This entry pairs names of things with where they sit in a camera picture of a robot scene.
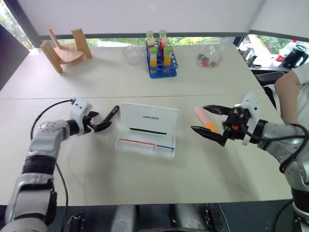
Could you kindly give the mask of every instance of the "wooden stand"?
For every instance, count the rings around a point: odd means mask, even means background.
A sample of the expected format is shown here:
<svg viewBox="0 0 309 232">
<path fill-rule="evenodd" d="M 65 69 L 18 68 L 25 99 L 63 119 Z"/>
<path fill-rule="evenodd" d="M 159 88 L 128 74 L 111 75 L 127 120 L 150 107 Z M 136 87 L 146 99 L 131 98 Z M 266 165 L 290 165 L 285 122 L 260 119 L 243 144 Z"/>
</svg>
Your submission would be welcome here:
<svg viewBox="0 0 309 232">
<path fill-rule="evenodd" d="M 53 31 L 48 28 L 49 36 L 55 43 L 56 47 L 53 48 L 48 41 L 44 41 L 40 48 L 45 53 L 48 60 L 52 63 L 57 73 L 63 73 L 60 64 L 67 64 L 79 59 L 83 54 L 88 59 L 92 58 L 89 50 L 85 35 L 82 29 L 72 30 L 75 43 L 60 45 Z"/>
</svg>

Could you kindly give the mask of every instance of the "black marker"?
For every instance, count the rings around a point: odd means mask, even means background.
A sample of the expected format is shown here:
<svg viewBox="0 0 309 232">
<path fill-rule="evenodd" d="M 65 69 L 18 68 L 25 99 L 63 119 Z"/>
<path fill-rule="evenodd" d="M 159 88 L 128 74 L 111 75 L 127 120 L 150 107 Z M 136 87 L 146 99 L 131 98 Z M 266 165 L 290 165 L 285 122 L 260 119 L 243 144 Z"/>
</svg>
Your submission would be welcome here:
<svg viewBox="0 0 309 232">
<path fill-rule="evenodd" d="M 111 118 L 117 113 L 117 111 L 119 110 L 119 105 L 115 106 L 112 111 L 110 111 L 110 113 L 105 117 L 105 119 L 103 120 L 103 122 L 108 122 L 111 120 Z"/>
</svg>

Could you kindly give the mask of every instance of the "person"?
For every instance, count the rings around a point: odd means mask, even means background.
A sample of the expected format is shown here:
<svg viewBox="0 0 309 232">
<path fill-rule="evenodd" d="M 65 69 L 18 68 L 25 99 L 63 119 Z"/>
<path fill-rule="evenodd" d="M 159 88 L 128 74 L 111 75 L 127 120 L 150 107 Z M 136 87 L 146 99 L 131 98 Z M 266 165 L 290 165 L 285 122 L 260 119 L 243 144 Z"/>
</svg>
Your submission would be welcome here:
<svg viewBox="0 0 309 232">
<path fill-rule="evenodd" d="M 309 63 L 293 69 L 268 87 L 284 123 L 301 124 L 309 130 Z"/>
</svg>

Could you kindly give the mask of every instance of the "blue line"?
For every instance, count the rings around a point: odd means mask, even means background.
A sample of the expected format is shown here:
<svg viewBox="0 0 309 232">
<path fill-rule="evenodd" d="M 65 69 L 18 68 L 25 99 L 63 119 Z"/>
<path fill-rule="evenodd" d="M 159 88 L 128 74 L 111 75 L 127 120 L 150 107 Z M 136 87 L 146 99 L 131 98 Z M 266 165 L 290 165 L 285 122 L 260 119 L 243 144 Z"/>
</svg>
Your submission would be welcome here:
<svg viewBox="0 0 309 232">
<path fill-rule="evenodd" d="M 172 149 L 172 150 L 175 150 L 175 148 L 173 148 L 173 147 L 169 147 L 169 146 L 162 146 L 162 145 L 156 145 L 156 146 L 160 146 L 160 147 L 164 147 L 164 148 L 168 148 L 168 149 Z"/>
</svg>

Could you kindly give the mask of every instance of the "wire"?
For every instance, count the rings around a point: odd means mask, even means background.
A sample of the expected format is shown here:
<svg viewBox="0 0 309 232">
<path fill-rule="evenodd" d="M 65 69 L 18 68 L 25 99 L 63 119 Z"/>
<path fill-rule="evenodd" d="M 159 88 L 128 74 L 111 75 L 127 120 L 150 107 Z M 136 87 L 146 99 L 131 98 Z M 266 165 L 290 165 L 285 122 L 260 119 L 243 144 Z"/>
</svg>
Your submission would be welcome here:
<svg viewBox="0 0 309 232">
<path fill-rule="evenodd" d="M 291 204 L 292 202 L 293 202 L 293 199 L 289 200 L 287 203 L 284 204 L 284 206 L 276 214 L 275 220 L 271 226 L 271 232 L 276 232 L 276 224 L 277 224 L 278 218 L 280 217 L 281 213 L 285 210 L 285 208 L 288 207 L 288 205 Z"/>
<path fill-rule="evenodd" d="M 32 128 L 31 128 L 31 132 L 30 132 L 30 139 L 32 140 L 33 139 L 33 130 L 34 130 L 34 127 L 36 125 L 36 123 L 39 121 L 39 119 L 42 117 L 42 115 L 48 111 L 50 108 L 56 106 L 56 105 L 59 105 L 59 104 L 62 104 L 62 103 L 65 103 L 65 102 L 73 102 L 74 99 L 70 99 L 70 100 L 65 100 L 65 101 L 59 101 L 49 107 L 47 107 L 45 110 L 43 110 L 42 113 L 39 114 L 39 116 L 37 116 L 37 118 L 34 120 L 34 123 L 32 125 Z M 67 216 L 67 212 L 68 212 L 68 205 L 69 205 L 69 195 L 68 195 L 68 189 L 67 189 L 67 185 L 66 185 L 66 182 L 63 178 L 63 175 L 62 175 L 62 172 L 59 168 L 59 165 L 56 161 L 56 168 L 59 172 L 59 175 L 61 177 L 61 180 L 62 180 L 62 184 L 63 184 L 63 188 L 64 188 L 64 191 L 65 191 L 65 194 L 66 194 L 66 205 L 65 205 L 65 208 L 64 208 L 64 212 L 63 212 L 63 216 L 62 216 L 62 220 L 61 220 L 61 232 L 64 232 L 64 227 L 65 227 L 65 219 L 66 219 L 66 216 Z"/>
<path fill-rule="evenodd" d="M 304 149 L 304 147 L 306 146 L 306 144 L 309 140 L 308 130 L 304 126 L 299 125 L 299 124 L 291 124 L 291 125 L 301 128 L 305 135 L 290 135 L 290 136 L 283 136 L 283 137 L 277 137 L 277 138 L 262 138 L 262 137 L 253 135 L 250 132 L 248 132 L 246 126 L 243 123 L 240 124 L 240 127 L 245 132 L 245 134 L 247 134 L 248 136 L 250 136 L 251 138 L 253 138 L 255 140 L 260 140 L 260 141 L 273 142 L 273 141 L 281 141 L 281 140 L 286 140 L 286 139 L 303 138 L 303 142 L 301 143 L 299 148 L 292 155 L 290 155 L 289 158 L 287 158 L 284 162 L 282 162 L 282 164 L 280 164 L 279 170 L 280 170 L 281 173 L 284 173 L 285 168 Z"/>
<path fill-rule="evenodd" d="M 68 189 L 67 189 L 66 182 L 63 178 L 62 172 L 61 172 L 57 162 L 56 162 L 56 167 L 57 167 L 57 170 L 58 170 L 59 175 L 61 177 L 61 180 L 62 180 L 62 183 L 63 183 L 63 188 L 64 188 L 64 191 L 65 191 L 65 194 L 66 194 L 66 206 L 64 207 L 64 212 L 63 212 L 63 216 L 62 216 L 62 220 L 61 220 L 61 232 L 64 232 L 65 219 L 66 219 L 67 213 L 68 213 L 69 195 L 68 195 Z"/>
<path fill-rule="evenodd" d="M 220 209 L 220 211 L 221 211 L 221 213 L 222 213 L 222 215 L 223 215 L 223 218 L 224 218 L 224 221 L 225 221 L 225 224 L 226 224 L 226 227 L 227 227 L 227 231 L 228 231 L 228 232 L 231 232 L 231 231 L 230 231 L 230 227 L 229 227 L 229 225 L 228 225 L 228 223 L 227 223 L 225 214 L 224 214 L 224 212 L 223 212 L 223 210 L 222 210 L 222 208 L 221 208 L 221 206 L 220 206 L 220 203 L 218 203 L 218 207 L 219 207 L 219 209 Z"/>
<path fill-rule="evenodd" d="M 300 128 L 304 128 L 303 126 L 301 125 L 298 125 L 298 124 L 293 124 L 294 126 L 297 125 L 298 127 Z M 304 138 L 305 136 L 304 135 L 289 135 L 289 136 L 283 136 L 283 137 L 278 137 L 278 138 L 262 138 L 262 137 L 259 137 L 259 136 L 256 136 L 254 134 L 251 134 L 245 124 L 241 123 L 240 124 L 240 127 L 241 129 L 243 130 L 243 132 L 245 132 L 245 134 L 247 134 L 248 136 L 250 136 L 251 138 L 253 139 L 256 139 L 256 140 L 261 140 L 261 141 L 267 141 L 267 142 L 273 142 L 273 141 L 281 141 L 281 140 L 286 140 L 286 139 L 296 139 L 296 138 Z"/>
<path fill-rule="evenodd" d="M 299 148 L 289 157 L 287 158 L 285 161 L 282 162 L 282 164 L 280 164 L 279 170 L 280 172 L 284 173 L 285 168 L 289 165 L 289 163 L 294 160 L 297 155 L 305 148 L 308 140 L 309 140 L 309 133 L 307 131 L 307 129 L 305 127 L 303 127 L 302 125 L 298 125 L 298 124 L 291 124 L 292 126 L 296 126 L 296 127 L 300 127 L 305 134 L 305 138 L 303 140 L 303 142 L 301 143 L 301 145 L 299 146 Z"/>
<path fill-rule="evenodd" d="M 59 101 L 49 107 L 47 107 L 45 110 L 43 110 L 42 113 L 39 114 L 39 116 L 34 120 L 34 123 L 32 125 L 32 128 L 31 128 L 31 132 L 30 132 L 30 139 L 32 140 L 33 139 L 33 130 L 34 130 L 34 127 L 35 127 L 35 124 L 37 124 L 37 122 L 39 121 L 39 119 L 42 117 L 42 115 L 48 111 L 50 108 L 54 107 L 55 105 L 59 105 L 59 104 L 62 104 L 62 103 L 65 103 L 65 102 L 73 102 L 74 100 L 73 99 L 70 99 L 70 100 L 65 100 L 65 101 Z"/>
</svg>

